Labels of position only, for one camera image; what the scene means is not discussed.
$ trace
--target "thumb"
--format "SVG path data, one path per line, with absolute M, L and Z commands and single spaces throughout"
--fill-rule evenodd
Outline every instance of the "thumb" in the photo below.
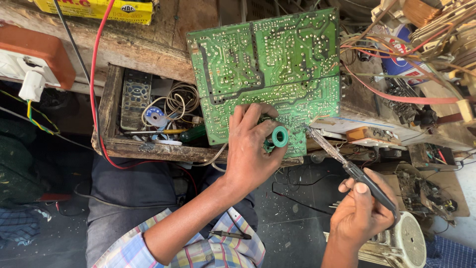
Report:
M 354 202 L 356 206 L 356 223 L 368 226 L 370 218 L 372 217 L 372 195 L 366 184 L 361 182 L 355 184 Z

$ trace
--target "plaid shirt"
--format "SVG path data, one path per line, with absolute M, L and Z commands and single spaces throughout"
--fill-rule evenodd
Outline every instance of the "plaid shirt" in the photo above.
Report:
M 263 243 L 255 231 L 249 227 L 249 224 L 234 208 L 231 207 L 228 212 L 234 216 L 234 220 L 238 226 L 240 226 L 245 233 L 251 235 L 251 240 L 219 237 L 215 235 L 204 239 L 202 235 L 198 233 L 183 247 L 167 267 L 260 268 L 266 252 Z M 169 209 L 166 209 L 130 230 L 112 244 L 94 264 L 93 268 L 164 267 L 150 254 L 144 243 L 142 233 L 171 213 Z M 223 214 L 212 231 L 239 233 L 227 213 Z

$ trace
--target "blue checkered cloth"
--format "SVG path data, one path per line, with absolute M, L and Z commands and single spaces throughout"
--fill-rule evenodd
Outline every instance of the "blue checkered cloth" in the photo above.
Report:
M 476 250 L 435 236 L 433 242 L 426 241 L 425 268 L 476 268 Z
M 0 248 L 8 241 L 29 245 L 40 233 L 40 220 L 32 207 L 0 208 Z

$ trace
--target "circuit board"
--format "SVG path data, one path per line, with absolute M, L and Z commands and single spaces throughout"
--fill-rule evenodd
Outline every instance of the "circuit board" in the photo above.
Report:
M 339 114 L 338 37 L 337 8 L 189 32 L 210 145 L 228 142 L 236 105 L 264 102 L 291 132 L 285 157 L 305 155 L 301 124 Z

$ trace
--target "yellow box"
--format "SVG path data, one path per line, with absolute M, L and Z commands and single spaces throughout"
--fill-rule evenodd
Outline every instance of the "yellow box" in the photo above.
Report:
M 58 13 L 53 0 L 29 1 L 35 2 L 41 11 L 53 14 Z M 109 0 L 58 0 L 58 4 L 64 15 L 102 19 Z M 158 0 L 148 3 L 115 0 L 108 20 L 149 25 L 155 8 L 158 7 Z

